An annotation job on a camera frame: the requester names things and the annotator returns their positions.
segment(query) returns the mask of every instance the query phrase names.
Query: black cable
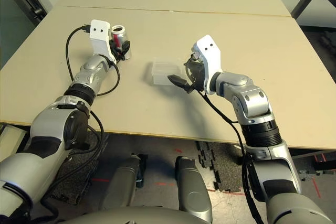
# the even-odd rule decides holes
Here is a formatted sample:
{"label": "black cable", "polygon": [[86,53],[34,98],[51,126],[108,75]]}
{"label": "black cable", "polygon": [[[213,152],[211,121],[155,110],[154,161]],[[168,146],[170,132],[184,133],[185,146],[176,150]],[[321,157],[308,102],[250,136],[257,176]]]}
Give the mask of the black cable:
{"label": "black cable", "polygon": [[97,133],[97,131],[92,128],[90,125],[88,125],[88,128],[90,129],[90,131],[96,136],[96,139],[97,139],[97,143],[95,144],[95,146],[91,149],[88,149],[86,151],[81,151],[81,152],[72,152],[69,154],[69,156],[73,156],[73,155],[78,155],[78,154],[86,154],[86,153],[90,153],[90,152],[93,152],[95,151],[97,148],[98,148],[98,145],[99,145],[99,135]]}
{"label": "black cable", "polygon": [[65,44],[65,58],[67,59],[67,66],[68,66],[68,70],[69,70],[69,74],[70,74],[70,78],[73,81],[73,75],[72,75],[72,71],[71,71],[71,66],[70,66],[70,62],[69,62],[69,43],[70,43],[70,39],[72,38],[72,36],[78,32],[84,30],[83,27],[78,27],[75,30],[73,30],[71,32],[71,34],[69,35],[67,42]]}
{"label": "black cable", "polygon": [[209,99],[209,97],[205,94],[202,94],[201,92],[199,92],[197,90],[197,92],[201,95],[201,97],[210,105],[211,108],[213,108],[214,111],[216,111],[216,113],[218,115],[220,115],[225,122],[227,122],[228,124],[231,124],[231,123],[238,123],[238,121],[232,121],[230,118],[228,118],[226,115],[224,115],[215,105],[213,105]]}
{"label": "black cable", "polygon": [[106,91],[106,92],[104,92],[104,93],[97,94],[98,97],[101,96],[101,95],[105,95],[105,94],[111,93],[113,90],[115,90],[115,89],[117,88],[117,86],[118,86],[118,84],[119,84],[119,82],[120,82],[120,72],[119,72],[119,68],[117,67],[117,65],[116,65],[113,61],[111,62],[111,64],[114,66],[114,68],[115,68],[115,70],[116,70],[116,72],[117,72],[117,76],[118,76],[118,78],[117,78],[117,82],[116,82],[116,84],[114,85],[114,87],[113,87],[112,89],[110,89],[109,91]]}
{"label": "black cable", "polygon": [[81,169],[83,169],[87,164],[89,164],[91,161],[93,161],[98,156],[99,152],[101,151],[102,142],[104,140],[104,128],[103,128],[103,125],[102,125],[101,121],[96,116],[96,114],[92,110],[90,111],[90,113],[94,117],[94,119],[96,119],[96,121],[97,121],[97,123],[99,125],[99,128],[100,128],[100,132],[101,132],[100,136],[97,134],[98,142],[99,143],[97,144],[97,148],[96,148],[95,153],[88,160],[86,160],[84,163],[82,163],[80,166],[78,166],[76,169],[74,169],[74,170],[68,172],[67,174],[63,175],[62,177],[56,179],[49,186],[48,190],[46,191],[46,193],[44,194],[44,196],[42,197],[42,199],[41,199],[40,202],[41,202],[41,204],[45,208],[47,208],[52,213],[52,215],[51,216],[42,216],[42,217],[35,218],[35,219],[33,219],[33,220],[31,220],[29,222],[30,224],[45,223],[45,222],[48,222],[48,221],[51,221],[51,220],[55,220],[58,217],[58,210],[57,210],[57,208],[55,208],[52,204],[50,204],[49,202],[47,202],[47,198],[51,195],[53,189],[55,189],[55,187],[59,183],[63,182],[68,177],[72,176],[76,172],[78,172]]}

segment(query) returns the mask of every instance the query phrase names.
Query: power cord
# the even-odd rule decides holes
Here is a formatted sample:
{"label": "power cord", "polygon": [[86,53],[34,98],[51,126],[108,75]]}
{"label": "power cord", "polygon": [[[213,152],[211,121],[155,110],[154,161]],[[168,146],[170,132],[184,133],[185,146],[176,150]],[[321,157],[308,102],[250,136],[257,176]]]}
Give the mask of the power cord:
{"label": "power cord", "polygon": [[[73,78],[73,74],[72,74],[72,70],[71,70],[71,66],[70,66],[70,61],[69,61],[69,44],[70,44],[70,40],[71,40],[71,38],[73,37],[73,35],[76,33],[76,32],[78,32],[78,31],[81,31],[81,30],[83,30],[83,31],[85,31],[86,33],[89,33],[90,32],[90,25],[84,25],[84,26],[81,26],[81,27],[78,27],[78,28],[76,28],[75,30],[73,30],[71,33],[70,33],[70,35],[69,35],[69,37],[68,37],[68,39],[67,39],[67,42],[66,42],[66,44],[65,44],[65,57],[66,57],[66,60],[67,60],[67,66],[68,66],[68,70],[69,70],[69,74],[70,74],[70,78],[71,78],[71,80],[73,81],[74,80],[74,78]],[[104,93],[99,93],[99,94],[97,94],[97,96],[98,97],[100,97],[100,96],[102,96],[102,95],[105,95],[105,94],[108,94],[108,93],[111,93],[113,90],[115,90],[116,88],[117,88],[117,86],[118,86],[118,84],[119,84],[119,82],[120,82],[120,73],[119,73],[119,68],[117,67],[117,65],[113,62],[113,61],[109,61],[109,63],[110,64],[112,64],[113,66],[114,66],[114,68],[115,68],[115,70],[116,70],[116,72],[117,72],[117,82],[116,82],[116,84],[114,85],[114,87],[112,88],[112,89],[110,89],[110,90],[108,90],[108,91],[106,91],[106,92],[104,92]]]}

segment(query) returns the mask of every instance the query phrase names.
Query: plastic box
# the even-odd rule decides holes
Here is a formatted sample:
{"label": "plastic box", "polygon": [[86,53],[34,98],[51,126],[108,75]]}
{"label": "plastic box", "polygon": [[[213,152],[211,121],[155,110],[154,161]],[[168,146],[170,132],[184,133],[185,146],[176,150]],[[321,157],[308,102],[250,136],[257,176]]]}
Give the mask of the plastic box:
{"label": "plastic box", "polygon": [[174,85],[170,82],[167,76],[175,74],[181,75],[181,67],[179,63],[165,62],[155,59],[153,62],[152,76],[153,82],[156,85]]}

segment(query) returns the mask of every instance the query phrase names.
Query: black floor mat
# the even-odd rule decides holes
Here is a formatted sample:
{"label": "black floor mat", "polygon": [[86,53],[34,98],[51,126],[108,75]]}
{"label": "black floor mat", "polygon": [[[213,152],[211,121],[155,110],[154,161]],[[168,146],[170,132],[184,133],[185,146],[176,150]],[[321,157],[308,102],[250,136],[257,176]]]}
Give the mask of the black floor mat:
{"label": "black floor mat", "polygon": [[242,187],[242,155],[233,144],[197,142],[198,160],[215,172],[214,186],[220,191],[237,192]]}
{"label": "black floor mat", "polygon": [[[95,144],[97,143],[97,139],[92,132],[88,132],[85,142],[90,145],[90,148],[93,148],[93,146],[95,146]],[[64,174],[67,174],[68,172],[74,170],[82,163],[87,161],[93,154],[94,152],[73,155],[71,160],[63,163],[62,167],[58,172],[57,178],[60,178]],[[72,205],[77,205],[83,194],[88,190],[90,186],[90,178],[93,172],[96,170],[97,166],[98,160],[93,160],[92,162],[90,162],[79,172],[75,173],[74,175],[61,182],[52,192],[51,197]]]}

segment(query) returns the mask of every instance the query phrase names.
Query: cable connector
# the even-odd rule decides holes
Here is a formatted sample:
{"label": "cable connector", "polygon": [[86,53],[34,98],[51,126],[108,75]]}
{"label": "cable connector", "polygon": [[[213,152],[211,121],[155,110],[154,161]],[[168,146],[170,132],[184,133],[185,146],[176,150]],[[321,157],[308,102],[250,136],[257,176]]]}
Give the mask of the cable connector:
{"label": "cable connector", "polygon": [[84,30],[86,33],[89,34],[91,25],[83,25],[81,28],[82,28],[82,30]]}

